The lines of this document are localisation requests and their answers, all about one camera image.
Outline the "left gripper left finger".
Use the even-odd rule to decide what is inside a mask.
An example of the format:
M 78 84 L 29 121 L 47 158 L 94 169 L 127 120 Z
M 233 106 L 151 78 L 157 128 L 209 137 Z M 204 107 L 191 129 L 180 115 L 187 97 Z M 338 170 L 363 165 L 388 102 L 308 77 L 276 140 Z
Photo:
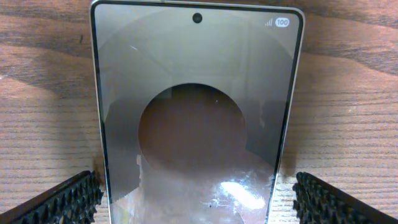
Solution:
M 85 170 L 1 214 L 3 224 L 95 222 L 103 192 L 95 172 Z

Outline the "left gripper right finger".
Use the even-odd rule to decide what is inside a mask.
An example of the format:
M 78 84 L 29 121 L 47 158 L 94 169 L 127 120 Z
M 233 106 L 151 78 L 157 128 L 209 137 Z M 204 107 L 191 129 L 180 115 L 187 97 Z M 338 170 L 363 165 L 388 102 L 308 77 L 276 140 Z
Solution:
M 397 219 L 307 172 L 296 174 L 293 209 L 301 224 L 397 224 Z

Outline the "Galaxy S25 Ultra smartphone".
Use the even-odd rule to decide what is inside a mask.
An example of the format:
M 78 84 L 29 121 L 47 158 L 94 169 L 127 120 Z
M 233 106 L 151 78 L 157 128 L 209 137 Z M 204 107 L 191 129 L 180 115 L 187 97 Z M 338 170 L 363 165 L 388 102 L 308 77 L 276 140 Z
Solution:
M 93 1 L 90 26 L 111 223 L 267 223 L 303 12 Z

